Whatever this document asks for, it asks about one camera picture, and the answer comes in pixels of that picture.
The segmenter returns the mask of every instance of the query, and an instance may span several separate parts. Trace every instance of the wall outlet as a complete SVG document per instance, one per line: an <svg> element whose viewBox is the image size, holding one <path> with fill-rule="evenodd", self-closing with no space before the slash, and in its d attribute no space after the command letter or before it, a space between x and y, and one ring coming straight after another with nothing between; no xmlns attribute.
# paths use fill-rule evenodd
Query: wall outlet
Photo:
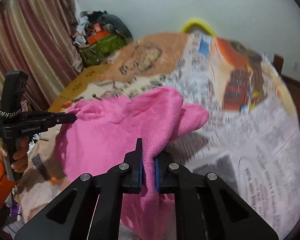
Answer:
<svg viewBox="0 0 300 240"><path fill-rule="evenodd" d="M292 64L293 70L297 71L298 70L298 66L299 66L299 63L294 61L293 64Z"/></svg>

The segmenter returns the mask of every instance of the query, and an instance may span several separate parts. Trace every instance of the white wall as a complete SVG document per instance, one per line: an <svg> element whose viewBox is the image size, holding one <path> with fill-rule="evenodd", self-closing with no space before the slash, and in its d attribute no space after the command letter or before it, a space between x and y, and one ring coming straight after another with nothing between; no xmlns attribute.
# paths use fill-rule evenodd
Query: white wall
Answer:
<svg viewBox="0 0 300 240"><path fill-rule="evenodd" d="M259 53L284 57L282 74L300 81L300 9L294 0L77 0L82 10L115 14L139 39L179 31L191 17L218 36L250 45ZM298 70L292 68L298 63Z"/></svg>
<svg viewBox="0 0 300 240"><path fill-rule="evenodd" d="M80 18L80 12L83 11L80 8L80 5L78 4L77 0L74 0L74 6L75 6L75 18L79 19Z"/></svg>

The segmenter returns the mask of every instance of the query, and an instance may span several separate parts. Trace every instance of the pile of clothes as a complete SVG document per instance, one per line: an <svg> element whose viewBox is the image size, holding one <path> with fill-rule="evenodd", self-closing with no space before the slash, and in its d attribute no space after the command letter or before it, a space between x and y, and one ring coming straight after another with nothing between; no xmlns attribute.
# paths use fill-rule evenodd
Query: pile of clothes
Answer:
<svg viewBox="0 0 300 240"><path fill-rule="evenodd" d="M106 11L83 11L78 19L77 32L73 42L78 48L85 48L109 34L119 34L123 38L132 38L131 32L122 20Z"/></svg>

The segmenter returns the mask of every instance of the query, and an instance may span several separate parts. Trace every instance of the green bag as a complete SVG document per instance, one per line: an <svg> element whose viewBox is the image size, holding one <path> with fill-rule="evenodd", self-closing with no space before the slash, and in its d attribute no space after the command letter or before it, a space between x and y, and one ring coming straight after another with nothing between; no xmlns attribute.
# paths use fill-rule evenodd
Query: green bag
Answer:
<svg viewBox="0 0 300 240"><path fill-rule="evenodd" d="M106 56L123 48L126 42L121 36L109 34L88 47L79 49L84 66L99 65Z"/></svg>

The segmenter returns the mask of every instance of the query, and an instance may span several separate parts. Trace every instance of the black handle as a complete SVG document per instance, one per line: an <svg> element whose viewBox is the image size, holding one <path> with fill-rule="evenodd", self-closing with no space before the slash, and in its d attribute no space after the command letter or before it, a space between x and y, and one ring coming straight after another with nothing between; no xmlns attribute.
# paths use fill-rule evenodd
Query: black handle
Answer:
<svg viewBox="0 0 300 240"><path fill-rule="evenodd" d="M123 192L122 177L131 172L131 168L121 170L119 165L106 173L102 189L92 219L88 240L116 240L119 236Z"/></svg>
<svg viewBox="0 0 300 240"><path fill-rule="evenodd" d="M191 172L178 164L169 166L168 171L177 175L179 182L175 192L177 240L206 240L202 206Z"/></svg>
<svg viewBox="0 0 300 240"><path fill-rule="evenodd" d="M20 143L21 138L16 140L2 138L3 147L7 150L8 153L8 156L4 158L4 165L6 167L8 180L10 181L20 180L23 175L23 172L18 173L11 168L11 164L15 162L15 160L13 159L13 155L17 150L21 148Z"/></svg>

